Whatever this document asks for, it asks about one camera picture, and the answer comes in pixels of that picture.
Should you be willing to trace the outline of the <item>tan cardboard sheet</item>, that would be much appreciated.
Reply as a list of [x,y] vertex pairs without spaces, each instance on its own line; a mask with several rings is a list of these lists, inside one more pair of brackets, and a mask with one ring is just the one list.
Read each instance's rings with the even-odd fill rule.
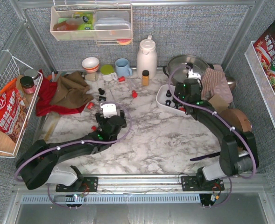
[[229,104],[218,94],[211,97],[208,102],[213,106],[217,113],[221,113],[229,107]]

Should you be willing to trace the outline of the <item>black capsule cluster top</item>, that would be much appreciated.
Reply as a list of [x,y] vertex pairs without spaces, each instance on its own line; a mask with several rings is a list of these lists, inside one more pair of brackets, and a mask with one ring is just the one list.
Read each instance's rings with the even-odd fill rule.
[[167,90],[166,97],[170,98],[171,96],[172,96],[172,94],[171,94],[170,90]]

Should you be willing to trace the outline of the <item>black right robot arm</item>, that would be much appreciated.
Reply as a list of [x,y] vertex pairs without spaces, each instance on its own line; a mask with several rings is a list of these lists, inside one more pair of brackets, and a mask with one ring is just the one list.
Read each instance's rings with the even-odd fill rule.
[[202,100],[201,86],[197,80],[187,78],[183,83],[177,83],[173,98],[183,104],[186,114],[205,125],[220,143],[219,161],[198,169],[200,183],[247,171],[255,175],[259,159],[254,134],[242,132],[228,124],[208,101]]

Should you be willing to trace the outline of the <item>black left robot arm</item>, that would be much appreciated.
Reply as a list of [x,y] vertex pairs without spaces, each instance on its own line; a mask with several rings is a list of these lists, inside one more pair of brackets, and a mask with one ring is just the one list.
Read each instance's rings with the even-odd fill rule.
[[37,140],[17,161],[16,174],[29,190],[44,184],[58,184],[71,191],[80,191],[85,186],[85,178],[79,169],[60,163],[83,155],[92,155],[107,150],[117,141],[122,128],[127,126],[125,112],[121,110],[110,118],[96,114],[99,128],[74,141],[46,143]]

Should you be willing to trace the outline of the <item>white plastic storage basket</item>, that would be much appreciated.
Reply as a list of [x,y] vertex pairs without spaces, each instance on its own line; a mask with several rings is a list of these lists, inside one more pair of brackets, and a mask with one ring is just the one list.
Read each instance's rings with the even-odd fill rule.
[[[173,108],[174,105],[176,105],[176,104],[173,102],[173,97],[172,96],[170,98],[166,97],[167,90],[169,90],[169,85],[168,84],[164,84],[160,87],[160,89],[159,89],[159,91],[156,95],[156,98],[155,98],[157,106],[160,109],[163,109],[166,112],[170,112],[170,113],[173,113],[173,114],[178,115],[178,116],[188,117],[188,115],[185,112],[184,107],[181,106],[180,104],[179,104],[179,109],[178,110]],[[166,100],[171,101],[170,106],[165,105]]]

